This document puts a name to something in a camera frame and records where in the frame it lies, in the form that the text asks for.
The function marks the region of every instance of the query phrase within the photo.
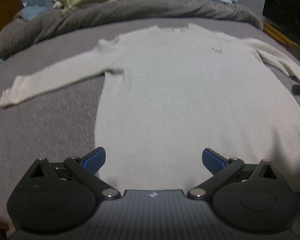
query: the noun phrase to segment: gray bedsheet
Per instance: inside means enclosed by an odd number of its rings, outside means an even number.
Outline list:
[[[188,22],[239,38],[263,40],[300,65],[273,39],[247,23],[199,18],[134,20],[67,33],[18,52],[0,66],[0,95],[12,85],[16,75],[32,74],[50,64],[90,50],[100,38],[111,40],[120,33],[152,25],[183,27]],[[279,70],[269,68],[288,90],[297,83]],[[0,220],[9,219],[7,199],[37,157],[45,156],[51,162],[61,162],[71,155],[83,156],[93,150],[94,124],[103,82],[104,77],[97,76],[0,110]],[[296,100],[300,105],[300,97],[296,97]]]
[[[0,32],[0,57],[6,57],[32,44],[97,25],[157,17],[200,17],[248,22],[263,30],[263,24],[250,9],[240,4],[213,0],[120,0],[80,7],[64,16],[61,10],[43,12],[27,21],[19,13]]]

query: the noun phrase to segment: robotic arm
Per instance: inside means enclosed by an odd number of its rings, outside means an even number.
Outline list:
[[[297,240],[291,227],[297,196],[271,160],[245,164],[205,149],[214,175],[191,189],[120,193],[94,174],[105,163],[99,147],[63,163],[35,160],[7,209],[23,239]]]

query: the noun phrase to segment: mattress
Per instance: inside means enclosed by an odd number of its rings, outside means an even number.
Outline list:
[[[300,65],[284,48],[248,23],[202,18],[133,20],[74,31],[16,53],[0,65],[0,95],[17,75],[35,73],[90,50],[100,38],[111,40],[118,34],[152,25],[184,27],[187,23],[239,38],[263,40]],[[297,84],[279,70],[268,67],[288,90]],[[94,149],[94,124],[103,83],[104,76],[97,76],[0,110],[0,220],[9,220],[5,208],[9,195],[36,158],[62,162],[69,156],[83,156]],[[300,97],[295,98],[300,106]]]

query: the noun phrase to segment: white sweater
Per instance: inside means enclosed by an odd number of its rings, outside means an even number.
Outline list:
[[[300,81],[300,67],[272,46],[189,24],[100,40],[86,53],[18,76],[0,107],[106,74],[95,144],[105,182],[124,189],[185,191],[210,177],[212,148],[246,163],[274,159],[300,190],[300,108],[263,62]]]

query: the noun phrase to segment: sweater sleeve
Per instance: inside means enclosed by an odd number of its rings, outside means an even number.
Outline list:
[[[99,40],[92,50],[50,65],[28,76],[17,76],[11,88],[4,90],[0,108],[19,104],[37,95],[54,91],[111,70],[111,64],[123,53],[125,42]]]
[[[287,55],[257,39],[243,39],[243,41],[258,53],[263,62],[277,67],[287,76],[295,76],[300,81],[300,66]]]

